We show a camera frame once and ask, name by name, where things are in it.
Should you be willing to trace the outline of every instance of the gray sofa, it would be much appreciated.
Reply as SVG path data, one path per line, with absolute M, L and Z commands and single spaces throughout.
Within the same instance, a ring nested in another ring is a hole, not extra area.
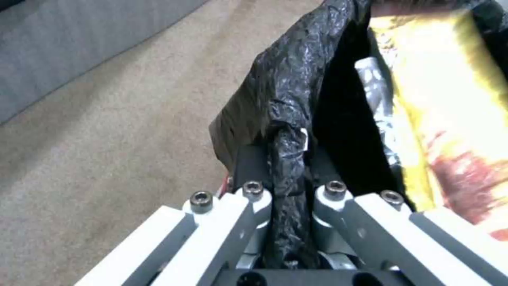
M 0 12 L 0 124 L 206 0 L 26 0 Z

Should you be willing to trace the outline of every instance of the black trash bag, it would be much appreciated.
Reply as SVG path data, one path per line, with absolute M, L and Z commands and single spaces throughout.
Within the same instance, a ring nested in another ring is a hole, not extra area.
M 310 234 L 304 153 L 330 62 L 342 56 L 338 46 L 356 49 L 358 38 L 368 43 L 369 18 L 369 0 L 324 1 L 256 57 L 239 90 L 210 124 L 215 153 L 228 170 L 239 147 L 259 135 L 268 147 L 274 201 L 264 252 L 267 268 L 319 266 Z

